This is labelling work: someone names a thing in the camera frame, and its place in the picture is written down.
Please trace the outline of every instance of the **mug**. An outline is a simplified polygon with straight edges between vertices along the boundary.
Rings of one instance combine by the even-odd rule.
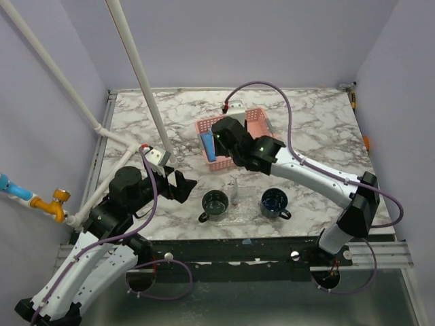
[[[269,219],[276,219],[277,217],[290,219],[292,214],[285,209],[287,204],[287,196],[282,190],[270,188],[261,196],[260,210],[261,213]]]
[[[220,190],[211,190],[204,195],[202,204],[204,213],[200,215],[198,220],[204,223],[210,218],[217,217],[226,211],[228,208],[228,197]]]

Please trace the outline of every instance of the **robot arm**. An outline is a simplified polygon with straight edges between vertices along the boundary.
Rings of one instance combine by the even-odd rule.
[[[239,121],[224,117],[211,131],[215,137],[217,156],[230,156],[237,166],[266,175],[293,180],[318,192],[344,208],[336,223],[325,230],[318,239],[318,254],[332,257],[353,237],[363,238],[375,217],[379,195],[363,187],[348,184],[357,181],[377,187],[377,178],[365,172],[363,176],[335,170],[308,158],[297,160],[282,141],[269,136],[253,139]],[[338,182],[305,165],[305,162],[340,175],[345,182]]]
[[[185,202],[197,182],[166,166],[169,156],[162,149],[150,148],[146,157],[158,195]],[[84,231],[68,258],[37,295],[20,300],[16,312],[27,321],[37,312],[38,325],[79,325],[81,315],[117,277],[137,262],[153,260],[151,243],[139,234],[124,238],[116,251],[95,269],[115,243],[97,245],[83,255],[82,250],[97,241],[125,234],[133,225],[136,212],[153,197],[149,177],[142,179],[141,171],[133,166],[119,169],[109,184],[109,194],[90,211]]]

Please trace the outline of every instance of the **white marble surface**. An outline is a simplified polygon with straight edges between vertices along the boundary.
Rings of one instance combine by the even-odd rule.
[[[179,169],[190,179],[198,180],[184,204],[158,199],[154,220],[141,232],[149,239],[244,238],[268,236],[314,236],[333,223],[340,208],[315,192],[295,182],[252,173],[243,168],[209,172],[201,154],[194,123],[220,114],[227,90],[173,90],[157,92],[156,101],[167,133],[172,140]],[[295,150],[333,168],[361,175],[372,171],[368,154],[347,95],[337,90],[286,90],[293,112],[292,142]],[[283,99],[272,90],[246,90],[232,99],[241,99],[248,108],[263,107],[275,127],[278,137],[287,143],[288,114]],[[140,143],[161,145],[157,129],[140,92],[121,92],[111,123],[111,131],[119,132]],[[100,180],[124,153],[122,146],[107,142]],[[139,154],[127,165],[143,170]],[[256,196],[249,201],[250,214],[237,215],[228,210],[228,218],[219,223],[199,223],[201,198],[211,189],[220,189],[230,196],[231,178],[239,187],[255,187]],[[282,189],[289,198],[289,221],[269,220],[261,216],[257,201],[270,187]],[[148,210],[150,204],[139,215]],[[142,220],[136,221],[134,228]],[[374,225],[389,222],[383,200]],[[373,230],[394,233],[393,228]]]

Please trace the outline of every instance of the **blue sponge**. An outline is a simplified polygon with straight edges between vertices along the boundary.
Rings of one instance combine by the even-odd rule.
[[[209,129],[209,132],[201,134],[201,139],[203,140],[204,150],[207,154],[209,162],[215,162],[215,146],[213,144],[213,133],[211,132],[211,130]]]

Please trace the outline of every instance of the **yellow pipe fitting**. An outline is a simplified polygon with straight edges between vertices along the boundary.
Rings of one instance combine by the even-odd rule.
[[[34,209],[41,209],[48,214],[52,214],[56,216],[56,222],[63,222],[65,219],[65,215],[63,213],[62,204],[68,201],[71,194],[61,188],[57,188],[53,193],[53,200],[51,203],[44,202],[40,197],[34,197],[32,199],[30,206]]]

